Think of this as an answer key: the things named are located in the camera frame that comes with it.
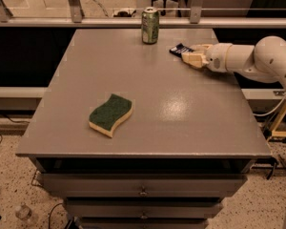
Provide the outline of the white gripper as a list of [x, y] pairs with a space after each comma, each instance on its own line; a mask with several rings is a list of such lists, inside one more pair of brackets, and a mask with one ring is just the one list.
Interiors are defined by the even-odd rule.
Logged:
[[207, 68], [213, 72], [225, 73], [227, 72], [226, 57], [231, 46], [231, 43], [195, 44], [190, 48], [197, 52], [184, 52], [181, 58], [194, 68], [200, 69], [207, 65]]

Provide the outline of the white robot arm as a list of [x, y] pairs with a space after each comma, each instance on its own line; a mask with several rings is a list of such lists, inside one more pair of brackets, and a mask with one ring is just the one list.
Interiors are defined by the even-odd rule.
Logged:
[[[279, 82], [286, 91], [286, 41], [267, 36], [254, 46], [218, 43], [193, 45], [181, 54], [194, 68], [239, 73], [263, 83]], [[232, 198], [207, 229], [286, 229], [286, 174], [265, 180], [259, 174]]]

